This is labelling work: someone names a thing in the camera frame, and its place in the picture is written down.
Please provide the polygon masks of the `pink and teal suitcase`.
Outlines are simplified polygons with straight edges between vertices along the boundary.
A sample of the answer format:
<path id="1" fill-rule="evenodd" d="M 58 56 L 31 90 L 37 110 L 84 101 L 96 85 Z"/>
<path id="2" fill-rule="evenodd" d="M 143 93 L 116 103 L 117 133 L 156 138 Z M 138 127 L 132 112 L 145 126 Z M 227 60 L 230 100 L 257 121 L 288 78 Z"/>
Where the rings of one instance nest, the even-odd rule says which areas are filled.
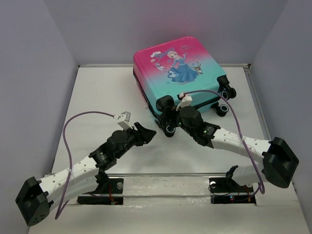
<path id="1" fill-rule="evenodd" d="M 137 86 L 155 123 L 166 106 L 177 107 L 181 92 L 192 91 L 192 106 L 202 112 L 213 109 L 220 117 L 229 110 L 227 105 L 219 104 L 220 98 L 236 97 L 226 72 L 194 37 L 139 50 L 134 53 L 133 63 Z"/>

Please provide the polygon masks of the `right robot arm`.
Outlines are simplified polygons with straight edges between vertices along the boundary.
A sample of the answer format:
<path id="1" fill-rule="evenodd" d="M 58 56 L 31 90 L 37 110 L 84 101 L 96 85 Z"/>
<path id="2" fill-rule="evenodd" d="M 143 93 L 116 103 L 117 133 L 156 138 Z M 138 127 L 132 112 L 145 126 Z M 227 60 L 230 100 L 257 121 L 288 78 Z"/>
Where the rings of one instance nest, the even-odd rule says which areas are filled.
<path id="1" fill-rule="evenodd" d="M 284 139 L 275 137 L 273 140 L 260 140 L 237 135 L 205 122 L 201 113 L 193 106 L 179 110 L 167 107 L 157 117 L 156 123 L 167 137 L 172 137 L 179 127 L 201 146 L 249 158 L 252 162 L 250 165 L 235 165 L 226 173 L 224 185 L 229 191 L 259 182 L 288 188 L 299 164 L 297 156 Z"/>

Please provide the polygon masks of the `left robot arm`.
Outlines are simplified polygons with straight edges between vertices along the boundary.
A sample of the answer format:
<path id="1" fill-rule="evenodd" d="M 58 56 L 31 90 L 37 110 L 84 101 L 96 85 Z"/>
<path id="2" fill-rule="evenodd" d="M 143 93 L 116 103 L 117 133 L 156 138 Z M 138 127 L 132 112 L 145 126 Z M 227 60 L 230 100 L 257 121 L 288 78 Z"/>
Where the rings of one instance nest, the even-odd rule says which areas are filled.
<path id="1" fill-rule="evenodd" d="M 15 199 L 26 225 L 37 225 L 59 204 L 80 194 L 104 192 L 108 187 L 105 171 L 132 147 L 148 144 L 155 135 L 155 130 L 136 122 L 133 128 L 114 131 L 105 143 L 69 168 L 40 179 L 26 179 Z"/>

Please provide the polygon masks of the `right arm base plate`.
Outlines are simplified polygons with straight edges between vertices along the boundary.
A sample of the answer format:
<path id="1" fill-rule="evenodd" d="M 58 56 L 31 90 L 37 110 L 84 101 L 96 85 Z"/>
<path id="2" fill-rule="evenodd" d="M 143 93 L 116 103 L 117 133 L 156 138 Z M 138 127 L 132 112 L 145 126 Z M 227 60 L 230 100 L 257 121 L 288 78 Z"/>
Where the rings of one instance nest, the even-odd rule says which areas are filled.
<path id="1" fill-rule="evenodd" d="M 240 186 L 232 179 L 237 168 L 233 166 L 224 177 L 209 178 L 212 204 L 256 204 L 253 187 Z"/>

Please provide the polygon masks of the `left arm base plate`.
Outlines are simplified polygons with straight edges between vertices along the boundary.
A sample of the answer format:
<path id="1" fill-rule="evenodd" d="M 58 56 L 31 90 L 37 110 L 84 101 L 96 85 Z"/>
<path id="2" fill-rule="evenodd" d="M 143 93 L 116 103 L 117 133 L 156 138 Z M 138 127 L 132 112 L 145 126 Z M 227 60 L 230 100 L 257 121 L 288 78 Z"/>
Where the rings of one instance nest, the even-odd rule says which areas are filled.
<path id="1" fill-rule="evenodd" d="M 93 192 L 77 197 L 80 205 L 123 205 L 124 179 L 113 177 L 107 184 L 99 185 Z"/>

